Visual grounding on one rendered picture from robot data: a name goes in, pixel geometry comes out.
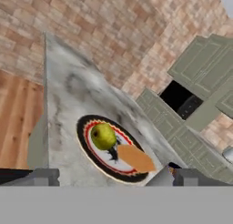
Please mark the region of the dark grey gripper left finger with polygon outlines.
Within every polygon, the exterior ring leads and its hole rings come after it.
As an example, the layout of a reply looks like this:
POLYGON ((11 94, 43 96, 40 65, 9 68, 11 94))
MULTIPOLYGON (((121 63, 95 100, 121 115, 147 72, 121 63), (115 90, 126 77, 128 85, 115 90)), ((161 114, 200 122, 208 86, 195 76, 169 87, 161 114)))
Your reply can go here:
POLYGON ((57 168, 1 169, 2 186, 59 187, 60 173, 57 168))

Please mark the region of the grey-green counter base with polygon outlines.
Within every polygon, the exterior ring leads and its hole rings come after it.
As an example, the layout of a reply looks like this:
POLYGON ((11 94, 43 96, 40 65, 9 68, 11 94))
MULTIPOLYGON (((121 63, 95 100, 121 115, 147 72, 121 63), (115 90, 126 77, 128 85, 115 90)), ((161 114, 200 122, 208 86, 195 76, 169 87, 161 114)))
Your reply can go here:
POLYGON ((30 169, 49 168, 48 125, 42 115, 37 121, 28 142, 27 165, 30 169))

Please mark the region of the grey-green cupboard run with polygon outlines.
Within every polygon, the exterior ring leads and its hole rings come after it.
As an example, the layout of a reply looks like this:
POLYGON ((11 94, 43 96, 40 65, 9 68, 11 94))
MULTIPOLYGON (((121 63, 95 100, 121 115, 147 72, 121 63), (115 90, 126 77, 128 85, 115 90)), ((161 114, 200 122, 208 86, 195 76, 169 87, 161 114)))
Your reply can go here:
POLYGON ((233 165, 200 134, 220 114, 233 119, 233 38, 196 36, 168 74, 203 100, 188 119, 182 119, 162 100, 162 92, 147 88, 137 103, 189 167, 233 184, 233 165))

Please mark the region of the black microwave oven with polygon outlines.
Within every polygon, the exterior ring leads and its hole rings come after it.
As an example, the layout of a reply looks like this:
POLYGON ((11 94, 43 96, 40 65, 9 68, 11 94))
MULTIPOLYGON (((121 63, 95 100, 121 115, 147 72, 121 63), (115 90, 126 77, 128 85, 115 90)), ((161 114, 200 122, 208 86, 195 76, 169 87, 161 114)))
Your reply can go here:
POLYGON ((159 95, 182 119, 188 119, 203 103, 203 100, 172 80, 159 95))

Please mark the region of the silver sink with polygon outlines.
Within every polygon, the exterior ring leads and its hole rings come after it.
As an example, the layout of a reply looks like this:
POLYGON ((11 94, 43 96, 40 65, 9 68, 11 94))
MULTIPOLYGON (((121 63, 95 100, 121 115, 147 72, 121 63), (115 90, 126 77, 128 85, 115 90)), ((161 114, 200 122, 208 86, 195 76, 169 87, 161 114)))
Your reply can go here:
POLYGON ((233 164, 233 147, 232 146, 228 146, 226 147, 223 152, 222 152, 222 156, 230 163, 233 164))

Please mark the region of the black rimmed patterned plate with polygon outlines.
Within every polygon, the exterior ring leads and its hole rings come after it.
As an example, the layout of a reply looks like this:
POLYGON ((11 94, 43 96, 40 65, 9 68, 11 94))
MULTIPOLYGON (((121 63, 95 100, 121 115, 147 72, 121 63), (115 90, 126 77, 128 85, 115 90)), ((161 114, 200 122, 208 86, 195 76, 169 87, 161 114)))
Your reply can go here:
POLYGON ((144 149, 135 138, 117 122, 103 116, 84 115, 77 120, 76 133, 80 147, 87 158, 108 177, 126 184, 145 182, 148 178, 148 172, 139 173, 117 157, 117 146, 120 144, 135 145, 144 152, 144 149), (91 138, 92 128, 100 123, 107 123, 115 131, 116 144, 114 145, 114 150, 110 153, 105 150, 99 150, 91 138))

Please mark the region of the green apple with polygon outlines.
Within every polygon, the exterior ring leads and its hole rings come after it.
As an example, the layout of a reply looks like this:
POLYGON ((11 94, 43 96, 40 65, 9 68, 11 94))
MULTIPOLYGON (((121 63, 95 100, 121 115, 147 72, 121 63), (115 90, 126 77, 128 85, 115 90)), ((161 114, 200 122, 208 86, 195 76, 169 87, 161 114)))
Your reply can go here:
POLYGON ((99 150, 109 150, 116 142, 114 129, 107 123, 99 123, 91 130, 91 139, 99 150))

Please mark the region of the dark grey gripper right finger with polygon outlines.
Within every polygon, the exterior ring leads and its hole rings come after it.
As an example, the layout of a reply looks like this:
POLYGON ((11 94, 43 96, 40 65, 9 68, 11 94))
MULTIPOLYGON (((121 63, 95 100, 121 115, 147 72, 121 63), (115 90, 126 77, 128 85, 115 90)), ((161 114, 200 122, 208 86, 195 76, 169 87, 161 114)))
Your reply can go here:
POLYGON ((197 169, 178 169, 173 182, 174 186, 182 187, 227 187, 228 183, 208 178, 197 169))

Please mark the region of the orange oval bread slice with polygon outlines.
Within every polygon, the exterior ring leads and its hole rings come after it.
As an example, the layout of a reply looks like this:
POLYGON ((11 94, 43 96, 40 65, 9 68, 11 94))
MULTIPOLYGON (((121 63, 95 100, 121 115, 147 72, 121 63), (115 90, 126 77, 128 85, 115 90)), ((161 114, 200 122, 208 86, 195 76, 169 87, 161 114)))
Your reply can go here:
POLYGON ((146 173, 156 170, 156 166, 151 157, 135 145, 118 145, 117 154, 137 172, 146 173))

